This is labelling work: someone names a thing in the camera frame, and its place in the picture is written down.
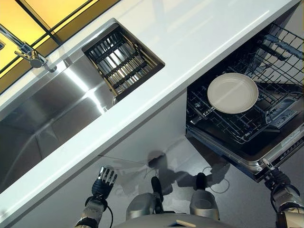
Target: chrome faucet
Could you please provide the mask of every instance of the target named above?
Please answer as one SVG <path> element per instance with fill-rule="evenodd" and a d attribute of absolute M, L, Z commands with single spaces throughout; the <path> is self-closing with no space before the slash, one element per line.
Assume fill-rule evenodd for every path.
<path fill-rule="evenodd" d="M 24 58 L 25 60 L 29 61 L 30 65 L 34 68 L 40 68 L 44 66 L 46 70 L 49 72 L 54 72 L 57 67 L 50 69 L 48 66 L 47 59 L 37 52 L 34 48 L 32 48 L 26 42 L 22 42 L 18 39 L 14 34 L 8 31 L 3 25 L 0 24 L 0 33 L 2 33 L 6 38 L 12 41 L 14 44 L 18 46 L 20 52 L 15 51 L 15 54 L 19 57 Z"/>

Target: dishwasher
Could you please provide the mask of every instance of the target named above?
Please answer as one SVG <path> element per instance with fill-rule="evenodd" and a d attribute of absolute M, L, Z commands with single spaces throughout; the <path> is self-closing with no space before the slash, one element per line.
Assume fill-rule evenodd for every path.
<path fill-rule="evenodd" d="M 304 145 L 303 37 L 279 19 L 219 62 L 187 90 L 187 133 L 247 176 L 261 181 Z M 255 82 L 259 96 L 249 110 L 226 114 L 208 101 L 209 84 L 224 73 Z"/>

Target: stainless steel sink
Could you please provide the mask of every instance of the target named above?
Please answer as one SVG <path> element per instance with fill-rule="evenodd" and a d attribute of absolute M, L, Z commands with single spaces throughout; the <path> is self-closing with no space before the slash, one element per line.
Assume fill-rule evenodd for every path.
<path fill-rule="evenodd" d="M 93 58 L 92 53 L 100 55 Z M 102 63 L 109 63 L 114 55 L 120 61 L 105 72 Z M 39 80 L 9 105 L 0 107 L 0 193 L 164 63 L 111 19 L 54 65 L 54 73 L 38 75 Z M 119 80 L 111 80 L 119 74 Z M 128 86 L 122 92 L 119 88 L 124 84 Z"/>
<path fill-rule="evenodd" d="M 114 95 L 81 51 L 109 21 L 66 58 L 57 71 L 0 110 L 0 193 L 113 106 Z"/>

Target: ceramic plate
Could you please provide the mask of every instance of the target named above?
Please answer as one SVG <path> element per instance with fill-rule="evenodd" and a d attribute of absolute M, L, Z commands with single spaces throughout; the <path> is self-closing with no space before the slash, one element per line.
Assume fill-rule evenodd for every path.
<path fill-rule="evenodd" d="M 246 75 L 227 73 L 210 83 L 207 96 L 215 109 L 223 113 L 237 114 L 248 110 L 256 103 L 258 88 Z"/>

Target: dishwasher rack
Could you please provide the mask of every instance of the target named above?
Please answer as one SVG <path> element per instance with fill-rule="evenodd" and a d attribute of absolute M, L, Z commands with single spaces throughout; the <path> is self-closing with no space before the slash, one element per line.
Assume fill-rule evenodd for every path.
<path fill-rule="evenodd" d="M 97 39 L 83 51 L 118 101 L 164 67 L 150 50 L 118 24 Z"/>
<path fill-rule="evenodd" d="M 288 108 L 303 96 L 303 43 L 301 37 L 272 23 L 257 35 L 252 52 L 243 53 L 222 72 L 252 78 L 259 89 L 256 104 L 240 114 L 217 111 L 208 102 L 206 83 L 188 91 L 188 118 L 194 124 L 199 120 L 212 121 L 239 144 L 249 142 L 283 113 L 292 118 L 296 113 Z"/>

